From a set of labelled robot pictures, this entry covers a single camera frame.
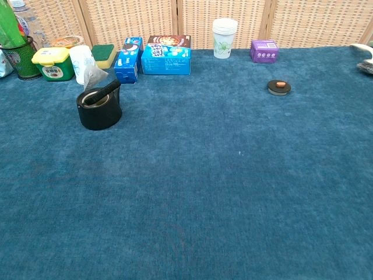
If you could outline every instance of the purple box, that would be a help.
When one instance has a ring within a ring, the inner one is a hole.
[[[252,40],[250,56],[255,63],[275,63],[279,48],[273,40]]]

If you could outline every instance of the cardboard box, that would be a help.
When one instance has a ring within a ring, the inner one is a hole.
[[[114,66],[115,74],[121,83],[135,83],[138,72],[142,71],[141,55],[143,44],[141,37],[128,37],[124,41]]]
[[[190,36],[150,36],[142,67],[147,75],[189,75],[191,58]]]
[[[275,63],[279,48],[273,40],[252,40],[250,56],[255,63]]]

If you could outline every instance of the plastic bag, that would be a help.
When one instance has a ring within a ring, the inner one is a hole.
[[[84,90],[93,88],[96,84],[106,79],[108,75],[96,65],[88,65],[84,71]]]
[[[13,72],[13,67],[6,59],[4,53],[0,50],[0,78],[8,76]]]

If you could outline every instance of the stacked paper cups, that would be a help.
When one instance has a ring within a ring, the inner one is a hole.
[[[232,44],[237,32],[238,22],[234,19],[221,18],[213,22],[214,56],[228,58],[231,54]]]

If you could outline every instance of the round black object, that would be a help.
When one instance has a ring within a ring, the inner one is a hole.
[[[285,83],[284,87],[278,87],[277,83]],[[272,80],[268,83],[268,90],[273,95],[283,96],[286,95],[290,90],[291,86],[283,80]]]
[[[92,105],[86,104],[85,100],[100,88],[86,90],[79,95],[76,105],[80,122],[90,130],[104,130],[116,124],[122,117],[122,109],[119,106],[119,89],[120,87]]]

